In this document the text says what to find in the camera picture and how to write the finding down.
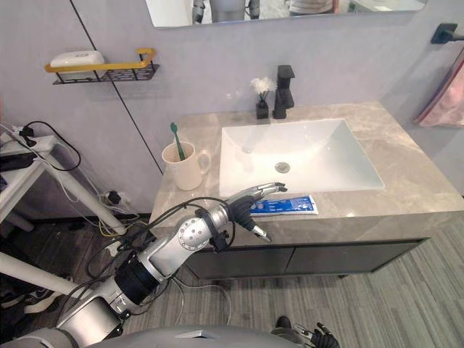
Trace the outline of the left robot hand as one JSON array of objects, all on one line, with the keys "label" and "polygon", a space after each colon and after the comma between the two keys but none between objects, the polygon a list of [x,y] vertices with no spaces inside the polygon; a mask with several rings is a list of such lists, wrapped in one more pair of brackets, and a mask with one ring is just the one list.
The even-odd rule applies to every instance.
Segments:
[{"label": "left robot hand", "polygon": [[270,236],[252,219],[250,210],[254,203],[268,194],[286,191],[288,191],[286,184],[279,182],[265,183],[246,188],[226,200],[228,209],[231,211],[229,217],[233,222],[238,223],[242,228],[253,233],[256,237],[270,243],[272,241]]}]

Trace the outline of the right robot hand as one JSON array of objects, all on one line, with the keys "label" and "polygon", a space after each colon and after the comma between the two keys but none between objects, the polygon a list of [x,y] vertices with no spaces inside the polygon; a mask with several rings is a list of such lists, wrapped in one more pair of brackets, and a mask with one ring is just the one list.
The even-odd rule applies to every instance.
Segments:
[{"label": "right robot hand", "polygon": [[316,323],[316,328],[313,331],[300,324],[295,324],[294,330],[300,336],[304,337],[304,339],[310,343],[311,347],[340,347],[337,338],[320,322]]}]

